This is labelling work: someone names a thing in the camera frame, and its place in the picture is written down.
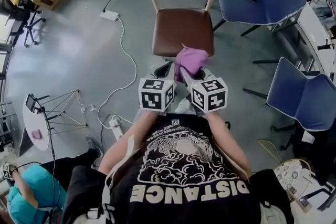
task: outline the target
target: teal shirt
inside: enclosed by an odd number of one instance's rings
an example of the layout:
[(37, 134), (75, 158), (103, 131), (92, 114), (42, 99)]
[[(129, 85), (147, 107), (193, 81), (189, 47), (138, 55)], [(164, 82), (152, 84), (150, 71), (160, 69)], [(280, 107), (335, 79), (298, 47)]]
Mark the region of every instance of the teal shirt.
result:
[[(21, 177), (29, 185), (38, 207), (53, 207), (57, 202), (60, 188), (60, 196), (57, 207), (62, 208), (65, 203), (66, 191), (54, 179), (54, 201), (53, 201), (53, 181), (52, 175), (39, 165), (32, 165), (25, 170)], [(11, 218), (16, 224), (42, 224), (47, 212), (41, 211), (30, 205), (20, 194), (16, 184), (9, 189), (7, 203)]]

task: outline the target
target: pink cloth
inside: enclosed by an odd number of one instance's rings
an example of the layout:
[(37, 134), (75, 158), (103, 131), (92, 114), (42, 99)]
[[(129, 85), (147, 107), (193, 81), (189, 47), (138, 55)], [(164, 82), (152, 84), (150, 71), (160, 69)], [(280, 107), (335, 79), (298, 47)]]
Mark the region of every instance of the pink cloth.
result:
[(195, 75), (208, 60), (208, 53), (205, 50), (198, 50), (184, 47), (176, 56), (175, 80), (183, 82), (180, 75), (180, 67), (184, 67), (190, 74)]

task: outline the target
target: power strip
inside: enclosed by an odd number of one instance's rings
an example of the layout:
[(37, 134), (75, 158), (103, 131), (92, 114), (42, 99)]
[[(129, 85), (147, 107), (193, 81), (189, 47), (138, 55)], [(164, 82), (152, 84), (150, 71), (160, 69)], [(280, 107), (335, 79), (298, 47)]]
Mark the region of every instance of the power strip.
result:
[(120, 122), (118, 122), (116, 119), (110, 120), (110, 126), (112, 129), (112, 132), (115, 136), (115, 139), (118, 141), (124, 134), (122, 133), (122, 130), (120, 129)]
[(116, 21), (117, 18), (119, 17), (119, 14), (116, 13), (116, 12), (111, 12), (111, 11), (105, 9), (105, 11), (101, 12), (100, 17), (108, 19), (108, 20)]

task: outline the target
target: white cable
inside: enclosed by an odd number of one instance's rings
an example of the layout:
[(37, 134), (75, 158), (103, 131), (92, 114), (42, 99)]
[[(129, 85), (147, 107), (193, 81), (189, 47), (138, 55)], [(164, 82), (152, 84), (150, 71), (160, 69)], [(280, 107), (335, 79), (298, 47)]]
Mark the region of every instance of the white cable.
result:
[[(132, 84), (134, 83), (134, 81), (136, 80), (136, 76), (137, 76), (137, 74), (138, 74), (137, 64), (135, 63), (135, 61), (134, 61), (134, 59), (132, 58), (132, 56), (130, 56), (130, 55), (124, 50), (124, 47), (122, 46), (122, 42), (121, 42), (121, 40), (122, 40), (122, 38), (123, 38), (123, 36), (124, 36), (125, 28), (124, 28), (124, 25), (123, 25), (121, 19), (120, 19), (119, 17), (117, 17), (117, 19), (120, 21), (120, 24), (121, 24), (121, 26), (122, 26), (122, 33), (121, 33), (120, 40), (119, 40), (119, 42), (120, 42), (120, 47), (121, 47), (122, 51), (123, 51), (128, 57), (131, 58), (131, 60), (132, 60), (132, 62), (133, 62), (133, 64), (134, 64), (134, 66), (135, 66), (135, 74), (134, 74), (134, 79), (133, 79), (127, 86), (122, 87), (122, 88), (117, 88), (117, 89), (115, 89), (113, 92), (110, 93), (110, 95), (107, 97), (107, 99), (105, 100), (105, 102), (104, 102), (103, 104), (100, 105), (100, 107), (99, 107), (99, 109), (98, 109), (97, 117), (98, 117), (98, 121), (100, 122), (100, 124), (103, 125), (103, 127), (106, 128), (106, 129), (111, 129), (111, 127), (106, 127), (106, 126), (101, 122), (101, 120), (100, 120), (100, 118), (99, 118), (99, 111), (100, 111), (100, 109), (101, 109), (101, 108), (102, 108), (102, 107), (109, 101), (109, 99), (111, 98), (111, 96), (112, 96), (116, 91), (126, 89), (127, 87), (129, 87), (130, 85), (132, 85)], [(133, 122), (131, 122), (131, 121), (129, 121), (129, 120), (123, 118), (122, 116), (120, 116), (120, 115), (117, 115), (117, 116), (120, 117), (121, 119), (123, 119), (124, 121), (127, 121), (127, 122), (133, 124)]]

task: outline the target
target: shoe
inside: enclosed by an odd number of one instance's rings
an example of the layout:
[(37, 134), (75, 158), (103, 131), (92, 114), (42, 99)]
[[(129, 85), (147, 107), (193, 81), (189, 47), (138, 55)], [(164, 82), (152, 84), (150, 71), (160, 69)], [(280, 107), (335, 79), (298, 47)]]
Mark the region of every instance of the shoe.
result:
[(190, 102), (187, 98), (184, 98), (180, 101), (180, 103), (177, 106), (177, 109), (175, 110), (175, 113), (178, 114), (185, 114), (188, 110), (190, 110)]
[(85, 137), (85, 140), (86, 140), (86, 142), (88, 142), (89, 150), (95, 150), (95, 151), (97, 151), (98, 158), (101, 158), (104, 155), (103, 151), (98, 146), (96, 140), (94, 140), (91, 136), (87, 135)]

